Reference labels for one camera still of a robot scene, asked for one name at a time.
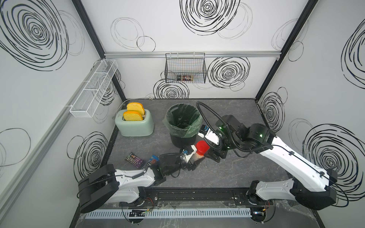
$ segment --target red wire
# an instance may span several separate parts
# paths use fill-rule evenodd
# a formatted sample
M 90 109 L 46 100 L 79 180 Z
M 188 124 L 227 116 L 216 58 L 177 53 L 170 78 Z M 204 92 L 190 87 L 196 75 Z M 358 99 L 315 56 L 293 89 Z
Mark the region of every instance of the red wire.
M 146 199 L 149 199 L 149 200 L 152 202 L 152 207 L 153 207 L 153 206 L 154 206 L 154 204 L 153 204 L 153 201 L 151 200 L 151 198 L 148 198 L 148 197 L 147 197 Z

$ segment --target white wire basket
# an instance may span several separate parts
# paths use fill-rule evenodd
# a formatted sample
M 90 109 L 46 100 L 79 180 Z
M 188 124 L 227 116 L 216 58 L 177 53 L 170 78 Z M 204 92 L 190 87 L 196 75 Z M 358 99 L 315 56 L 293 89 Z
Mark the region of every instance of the white wire basket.
M 115 59 L 103 59 L 70 109 L 74 117 L 92 117 L 118 68 Z

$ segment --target black frame edge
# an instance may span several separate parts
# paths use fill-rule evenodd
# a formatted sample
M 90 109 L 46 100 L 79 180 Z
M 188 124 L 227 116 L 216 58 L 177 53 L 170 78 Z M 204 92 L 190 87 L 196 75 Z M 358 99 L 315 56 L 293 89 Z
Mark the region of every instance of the black frame edge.
M 314 217 L 315 217 L 315 218 L 316 218 L 316 220 L 317 220 L 317 223 L 318 223 L 319 228 L 326 228 L 326 227 L 324 226 L 324 224 L 323 224 L 323 222 L 322 222 L 322 219 L 320 218 L 320 216 L 319 216 L 318 212 L 317 212 L 316 210 L 312 210 L 312 209 L 311 209 L 311 211 L 312 211 L 312 213 L 313 213 Z
M 81 21 L 84 24 L 85 29 L 88 32 L 89 37 L 90 37 L 92 43 L 94 44 L 94 47 L 95 47 L 97 53 L 99 54 L 100 58 L 104 59 L 105 58 L 104 48 L 94 30 L 94 27 L 92 26 L 92 23 L 90 21 L 88 14 L 86 13 L 84 5 L 82 4 L 81 0 L 72 0 L 72 3 L 75 6 L 75 9 L 76 9 L 79 17 L 81 18 Z M 118 80 L 115 77 L 112 77 L 112 82 L 113 82 L 115 89 L 118 92 L 121 100 L 125 101 L 126 96 L 124 95 L 123 90 L 122 90 Z
M 108 143 L 107 149 L 105 150 L 103 159 L 100 163 L 100 167 L 103 167 L 108 163 L 109 157 L 112 153 L 112 150 L 113 150 L 113 147 L 114 147 L 114 144 L 116 141 L 116 137 L 118 136 L 118 132 L 119 132 L 118 127 L 116 125 L 114 125 L 114 129 L 113 129 L 112 135 L 110 136 L 109 143 Z
M 261 88 L 260 88 L 260 90 L 258 91 L 258 93 L 256 95 L 256 100 L 257 101 L 264 94 L 266 88 L 268 87 L 268 85 L 271 82 L 271 79 L 274 77 L 276 71 L 278 70 L 279 66 L 283 62 L 284 57 L 287 55 L 290 47 L 294 43 L 294 41 L 295 41 L 296 37 L 298 36 L 300 30 L 303 28 L 303 26 L 304 26 L 305 22 L 307 21 L 309 15 L 312 13 L 312 11 L 313 11 L 314 7 L 316 6 L 317 2 L 318 2 L 318 0 L 308 0 L 308 2 L 306 4 L 306 6 L 304 7 L 298 21 L 296 22 L 293 30 L 291 31 L 287 41 L 285 42 L 285 44 L 284 44 L 284 46 L 281 50 L 280 58 L 277 61 L 275 61 L 275 63 L 271 67 L 268 75 L 266 76 L 265 81 L 261 85 Z
M 80 205 L 77 206 L 77 209 L 75 211 L 75 214 L 73 215 L 73 218 L 72 218 L 72 221 L 71 221 L 71 224 L 70 224 L 70 228 L 75 228 L 76 225 L 77 225 L 77 221 L 80 217 Z
M 90 37 L 92 43 L 94 44 L 95 49 L 96 49 L 97 53 L 99 54 L 100 58 L 105 58 L 104 48 L 101 45 L 101 42 L 96 35 L 94 27 L 92 26 L 89 16 L 86 13 L 84 5 L 82 4 L 81 0 L 72 0 L 72 3 L 75 6 L 75 9 L 76 9 L 78 15 L 80 16 L 81 21 L 84 24 L 85 29 L 88 32 L 89 37 Z
M 264 123 L 265 123 L 265 126 L 268 128 L 268 129 L 271 129 L 270 126 L 269 126 L 269 123 L 268 121 L 266 120 L 266 117 L 264 116 L 264 113 L 262 112 L 262 109 L 260 107 L 260 105 L 258 104 L 258 102 L 256 101 L 256 105 L 257 105 L 257 108 L 258 108 L 258 111 L 260 112 L 261 114 L 261 117 L 262 119 L 264 120 Z

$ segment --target bread slice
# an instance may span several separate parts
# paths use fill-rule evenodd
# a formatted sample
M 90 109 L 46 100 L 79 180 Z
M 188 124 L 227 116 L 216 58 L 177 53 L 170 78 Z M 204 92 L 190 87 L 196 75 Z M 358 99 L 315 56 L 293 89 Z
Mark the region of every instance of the bread slice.
M 127 104 L 127 111 L 136 111 L 139 112 L 141 115 L 145 114 L 145 109 L 143 108 L 143 105 L 138 102 L 130 102 Z
M 123 113 L 123 117 L 126 121 L 139 121 L 143 120 L 142 115 L 136 111 L 126 111 Z

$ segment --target black wire basket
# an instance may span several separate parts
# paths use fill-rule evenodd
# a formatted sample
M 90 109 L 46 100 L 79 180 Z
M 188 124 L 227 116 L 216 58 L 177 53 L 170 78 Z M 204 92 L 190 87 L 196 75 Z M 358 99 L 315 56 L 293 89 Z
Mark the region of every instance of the black wire basket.
M 205 83 L 204 53 L 166 53 L 166 83 Z

